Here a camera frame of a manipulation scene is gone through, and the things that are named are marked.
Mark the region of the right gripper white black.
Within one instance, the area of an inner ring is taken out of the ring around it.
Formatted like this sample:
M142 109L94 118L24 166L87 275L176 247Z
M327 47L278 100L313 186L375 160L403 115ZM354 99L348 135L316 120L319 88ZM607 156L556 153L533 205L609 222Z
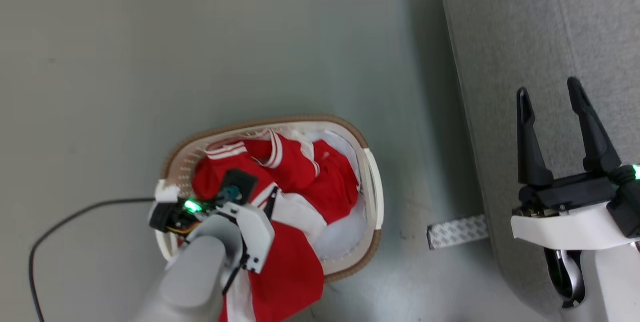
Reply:
M639 240L639 166L622 165L581 81L567 79L582 132L585 173L554 181L534 128L526 87L516 93L521 206L510 226L515 238L551 250L604 250Z

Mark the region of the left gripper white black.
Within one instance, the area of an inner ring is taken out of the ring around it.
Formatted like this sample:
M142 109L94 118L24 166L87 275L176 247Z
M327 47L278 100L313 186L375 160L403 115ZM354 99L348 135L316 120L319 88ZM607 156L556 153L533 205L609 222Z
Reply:
M233 268L261 273L275 239L272 220L279 187L275 186L263 210L233 201L232 193L220 193L208 201L185 199L178 193L157 193L149 214L158 247L170 261L178 255L179 238L183 246L198 237L210 235L226 242Z

